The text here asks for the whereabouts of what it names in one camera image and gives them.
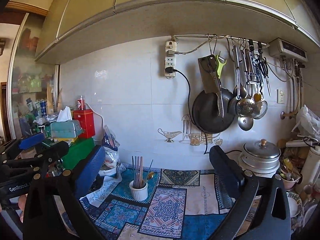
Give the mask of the left human hand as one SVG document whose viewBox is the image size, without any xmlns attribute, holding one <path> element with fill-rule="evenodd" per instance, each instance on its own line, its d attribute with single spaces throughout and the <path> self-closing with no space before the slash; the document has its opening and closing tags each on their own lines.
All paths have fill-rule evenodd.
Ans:
<svg viewBox="0 0 320 240">
<path fill-rule="evenodd" d="M 24 210 L 25 210 L 25 204 L 26 204 L 26 200 L 27 200 L 27 195 L 21 195 L 18 198 L 18 207 L 19 209 L 22 211 L 20 214 L 20 221 L 23 223 L 23 217 L 24 217 Z"/>
</svg>

